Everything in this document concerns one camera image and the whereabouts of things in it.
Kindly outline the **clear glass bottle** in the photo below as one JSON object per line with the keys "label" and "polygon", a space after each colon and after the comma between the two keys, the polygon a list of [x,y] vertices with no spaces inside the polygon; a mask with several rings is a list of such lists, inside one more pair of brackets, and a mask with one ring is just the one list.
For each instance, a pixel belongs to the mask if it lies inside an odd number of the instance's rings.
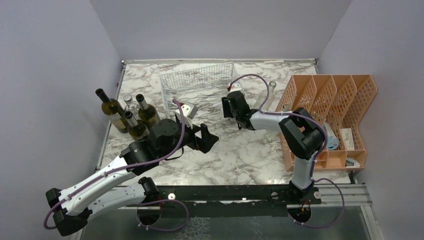
{"label": "clear glass bottle", "polygon": [[283,104],[281,106],[280,112],[281,113],[287,113],[287,112],[290,112],[291,110],[292,110],[292,106],[290,104]]}
{"label": "clear glass bottle", "polygon": [[[266,99],[266,102],[262,106],[262,111],[267,112],[271,106],[271,104],[274,102],[275,94],[274,90],[277,86],[277,83],[275,81],[269,81],[268,82],[268,88],[269,88],[269,94],[268,98]],[[253,106],[253,109],[259,109],[263,101],[265,100],[267,96],[267,90],[263,90],[261,93],[258,94],[257,99],[255,101],[255,104]]]}

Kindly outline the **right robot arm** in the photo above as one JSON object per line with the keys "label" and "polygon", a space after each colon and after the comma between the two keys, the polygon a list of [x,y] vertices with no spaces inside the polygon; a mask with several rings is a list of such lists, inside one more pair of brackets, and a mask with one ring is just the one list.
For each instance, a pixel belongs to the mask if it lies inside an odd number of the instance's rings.
{"label": "right robot arm", "polygon": [[235,119],[239,129],[268,130],[282,134],[295,156],[287,197],[300,204],[314,186],[313,171],[318,154],[327,144],[327,133],[302,107],[288,112],[261,112],[251,109],[240,91],[222,97],[223,116]]}

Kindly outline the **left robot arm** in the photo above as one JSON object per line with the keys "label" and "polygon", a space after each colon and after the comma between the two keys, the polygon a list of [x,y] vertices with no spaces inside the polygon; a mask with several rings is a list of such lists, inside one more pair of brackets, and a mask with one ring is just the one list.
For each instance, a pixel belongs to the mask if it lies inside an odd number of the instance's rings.
{"label": "left robot arm", "polygon": [[[162,119],[149,135],[130,143],[106,167],[72,187],[48,190],[45,195],[50,210],[43,226],[69,236],[109,210],[140,202],[152,205],[159,191],[150,177],[142,177],[138,183],[120,190],[115,187],[157,167],[185,146],[206,154],[218,140],[204,123],[190,127],[183,121]],[[52,227],[48,226],[50,217],[54,221]]]}

